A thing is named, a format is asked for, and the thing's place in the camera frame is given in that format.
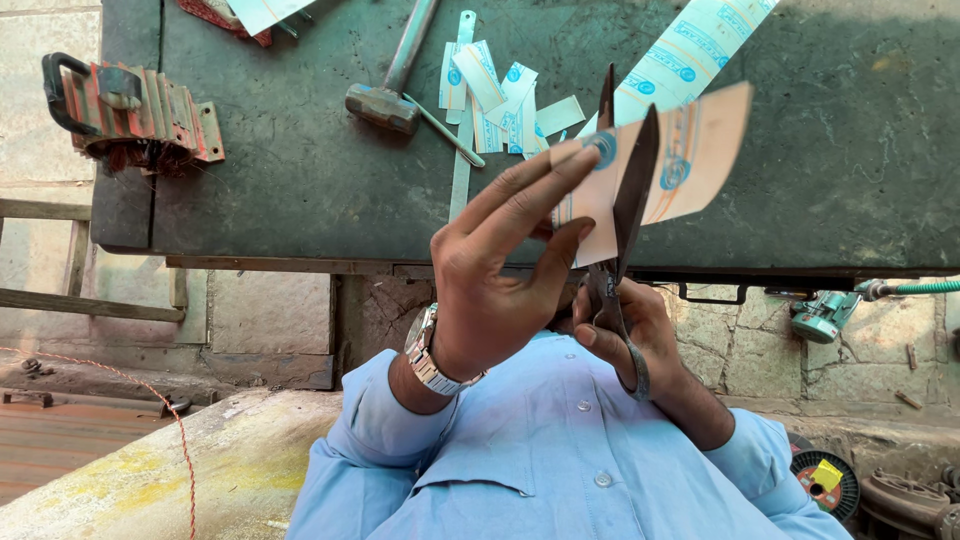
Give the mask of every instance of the silver wristwatch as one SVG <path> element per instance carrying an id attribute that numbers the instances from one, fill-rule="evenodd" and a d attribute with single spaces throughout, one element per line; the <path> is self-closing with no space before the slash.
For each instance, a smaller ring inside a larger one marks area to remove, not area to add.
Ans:
<path id="1" fill-rule="evenodd" d="M 441 373 L 427 350 L 433 340 L 433 330 L 436 326 L 437 305 L 433 304 L 422 309 L 420 314 L 417 315 L 417 319 L 414 320 L 413 326 L 410 327 L 410 333 L 407 334 L 407 358 L 410 359 L 410 365 L 413 367 L 417 379 L 426 384 L 427 388 L 443 396 L 453 396 L 483 379 L 487 375 L 487 371 L 466 382 L 448 379 Z"/>

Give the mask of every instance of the shirt sleeve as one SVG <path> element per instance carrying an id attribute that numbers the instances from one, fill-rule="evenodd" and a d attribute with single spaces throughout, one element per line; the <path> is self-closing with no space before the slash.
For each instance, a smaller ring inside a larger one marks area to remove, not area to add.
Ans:
<path id="1" fill-rule="evenodd" d="M 790 538 L 851 538 L 820 509 L 790 473 L 790 444 L 783 424 L 731 409 L 736 427 L 722 447 L 704 452 L 740 493 Z"/>
<path id="2" fill-rule="evenodd" d="M 288 540 L 366 538 L 396 512 L 417 480 L 415 469 L 453 418 L 457 400 L 430 415 L 394 397 L 387 350 L 344 376 L 344 410 L 310 448 Z"/>

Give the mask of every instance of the hammer handle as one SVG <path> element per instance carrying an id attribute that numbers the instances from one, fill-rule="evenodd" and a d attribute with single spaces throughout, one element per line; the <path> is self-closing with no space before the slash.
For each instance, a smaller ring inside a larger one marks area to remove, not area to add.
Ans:
<path id="1" fill-rule="evenodd" d="M 414 65 L 414 59 L 420 50 L 420 44 L 426 36 L 430 20 L 433 19 L 433 13 L 437 10 L 439 3 L 440 0 L 417 0 L 414 4 L 414 10 L 407 19 L 407 27 L 403 29 L 403 36 L 400 37 L 400 44 L 396 47 L 394 61 L 390 62 L 390 69 L 387 70 L 387 77 L 383 81 L 384 87 L 396 93 L 403 91 L 403 87 L 407 84 L 407 77 L 410 76 L 410 69 Z"/>

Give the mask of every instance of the black handle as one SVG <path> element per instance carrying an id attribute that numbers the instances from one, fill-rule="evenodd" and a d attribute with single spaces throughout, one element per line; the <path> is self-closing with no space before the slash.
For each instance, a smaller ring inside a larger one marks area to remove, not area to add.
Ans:
<path id="1" fill-rule="evenodd" d="M 66 67 L 88 77 L 90 68 L 85 63 L 66 53 L 51 53 L 40 61 L 43 69 L 43 91 L 47 94 L 47 109 L 54 121 L 66 131 L 79 135 L 100 135 L 97 128 L 77 121 L 66 107 L 66 95 L 63 93 L 63 79 L 60 77 L 60 67 Z"/>
<path id="2" fill-rule="evenodd" d="M 736 300 L 713 300 L 712 298 L 687 298 L 686 283 L 677 283 L 680 288 L 678 296 L 681 300 L 692 302 L 693 304 L 723 304 L 724 306 L 742 306 L 747 301 L 747 289 L 749 285 L 740 285 L 736 288 Z"/>

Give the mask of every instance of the hand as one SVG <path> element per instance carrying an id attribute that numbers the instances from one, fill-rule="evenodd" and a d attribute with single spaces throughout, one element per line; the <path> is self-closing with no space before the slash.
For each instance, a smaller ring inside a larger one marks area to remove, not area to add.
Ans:
<path id="1" fill-rule="evenodd" d="M 553 317 L 588 217 L 557 231 L 549 212 L 596 166 L 590 145 L 551 170 L 549 152 L 512 167 L 480 192 L 430 242 L 437 279 L 437 328 L 430 352 L 447 377 L 466 381 L 523 348 Z M 530 280 L 500 276 L 528 235 L 546 240 Z"/>
<path id="2" fill-rule="evenodd" d="M 647 360 L 650 399 L 679 391 L 691 376 L 680 361 L 677 339 L 663 297 L 649 285 L 630 280 L 620 282 L 616 290 L 620 294 L 620 310 L 630 340 Z M 589 324 L 590 312 L 588 291 L 582 286 L 573 301 L 574 337 L 588 351 L 612 365 L 629 390 L 635 390 L 636 368 L 627 344 L 612 331 Z"/>

